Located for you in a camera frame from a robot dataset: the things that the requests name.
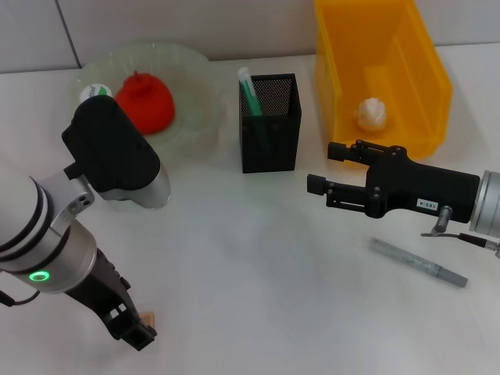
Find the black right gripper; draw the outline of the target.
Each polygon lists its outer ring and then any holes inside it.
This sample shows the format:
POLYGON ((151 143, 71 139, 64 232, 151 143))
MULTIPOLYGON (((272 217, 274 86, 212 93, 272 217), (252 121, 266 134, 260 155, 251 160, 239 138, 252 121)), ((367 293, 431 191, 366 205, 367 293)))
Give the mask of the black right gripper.
POLYGON ((471 219, 480 185, 477 175, 423 165, 412 161, 404 148, 362 140, 350 146, 330 142, 327 158, 369 166, 366 189, 309 174, 307 192, 325 195, 327 207, 379 219, 395 209, 438 216, 447 206, 451 220, 468 223, 471 219))

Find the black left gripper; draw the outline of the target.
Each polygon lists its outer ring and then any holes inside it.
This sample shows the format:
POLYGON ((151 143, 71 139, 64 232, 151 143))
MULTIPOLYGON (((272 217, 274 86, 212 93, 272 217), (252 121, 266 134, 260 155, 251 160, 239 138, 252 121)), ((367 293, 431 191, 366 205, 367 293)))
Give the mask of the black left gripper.
POLYGON ((97 249, 90 273, 66 294, 93 311, 113 338, 140 351, 155 340, 157 331, 141 321, 128 295, 129 288, 115 266, 97 249))

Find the white paper ball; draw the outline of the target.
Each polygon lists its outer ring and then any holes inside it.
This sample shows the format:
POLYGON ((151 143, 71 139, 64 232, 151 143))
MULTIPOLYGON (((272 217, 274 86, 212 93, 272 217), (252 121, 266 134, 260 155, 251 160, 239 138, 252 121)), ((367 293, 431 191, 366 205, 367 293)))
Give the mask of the white paper ball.
POLYGON ((367 98, 359 103, 355 111, 357 126, 370 133, 381 132, 387 126, 386 105, 379 98, 367 98))

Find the red-orange knitted orange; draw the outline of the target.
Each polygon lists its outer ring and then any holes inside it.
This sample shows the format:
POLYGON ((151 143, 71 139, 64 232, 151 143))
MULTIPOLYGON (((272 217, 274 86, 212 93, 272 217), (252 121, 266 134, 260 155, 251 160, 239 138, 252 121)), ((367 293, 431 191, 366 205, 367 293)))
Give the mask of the red-orange knitted orange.
POLYGON ((115 100, 142 135, 164 131, 175 118, 170 89, 150 73, 135 70, 123 82, 115 100))

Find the clear green-label plastic bottle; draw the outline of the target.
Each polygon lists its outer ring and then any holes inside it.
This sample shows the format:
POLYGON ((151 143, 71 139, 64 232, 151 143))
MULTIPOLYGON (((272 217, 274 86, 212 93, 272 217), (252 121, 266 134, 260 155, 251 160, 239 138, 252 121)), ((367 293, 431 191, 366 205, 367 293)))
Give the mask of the clear green-label plastic bottle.
POLYGON ((62 139, 83 176, 107 201, 159 209, 170 200, 170 181, 158 154, 109 94, 91 84, 62 139))

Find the black mesh pen holder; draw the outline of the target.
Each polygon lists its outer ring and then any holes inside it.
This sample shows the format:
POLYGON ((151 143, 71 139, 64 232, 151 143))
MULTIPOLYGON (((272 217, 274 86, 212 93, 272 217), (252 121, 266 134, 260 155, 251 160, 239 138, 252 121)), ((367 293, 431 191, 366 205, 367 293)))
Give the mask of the black mesh pen holder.
POLYGON ((302 108, 293 73, 252 77, 261 116, 251 113, 239 89, 239 142, 243 173, 292 171, 298 150, 302 108))

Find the grey marker pen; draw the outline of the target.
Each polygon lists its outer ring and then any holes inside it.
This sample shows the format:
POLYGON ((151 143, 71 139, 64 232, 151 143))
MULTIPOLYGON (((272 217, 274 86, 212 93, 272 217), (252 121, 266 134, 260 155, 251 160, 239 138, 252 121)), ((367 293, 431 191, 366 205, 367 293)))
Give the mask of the grey marker pen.
POLYGON ((466 277, 380 239, 371 238, 370 249, 458 288, 464 288, 468 283, 468 279, 466 277))

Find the green glass fruit plate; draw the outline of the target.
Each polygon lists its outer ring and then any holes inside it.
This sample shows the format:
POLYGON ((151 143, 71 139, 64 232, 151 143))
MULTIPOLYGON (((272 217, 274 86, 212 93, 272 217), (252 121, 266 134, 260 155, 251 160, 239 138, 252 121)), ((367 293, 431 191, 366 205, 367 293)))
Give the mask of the green glass fruit plate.
POLYGON ((146 137, 160 157, 176 159, 216 138, 225 117, 223 85, 202 53, 169 42, 123 45, 88 63, 68 87, 70 111, 91 84, 103 84, 116 95, 133 72, 158 77, 173 95, 173 124, 146 137))

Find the yellow plastic bin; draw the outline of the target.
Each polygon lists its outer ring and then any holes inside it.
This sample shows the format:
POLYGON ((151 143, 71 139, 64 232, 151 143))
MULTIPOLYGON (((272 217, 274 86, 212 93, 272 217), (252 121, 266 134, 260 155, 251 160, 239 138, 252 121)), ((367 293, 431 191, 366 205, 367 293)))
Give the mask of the yellow plastic bin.
POLYGON ((315 0, 315 78, 325 142, 401 145, 424 159, 444 142, 452 83, 413 0, 315 0), (355 122, 367 98, 386 105, 387 126, 355 122))

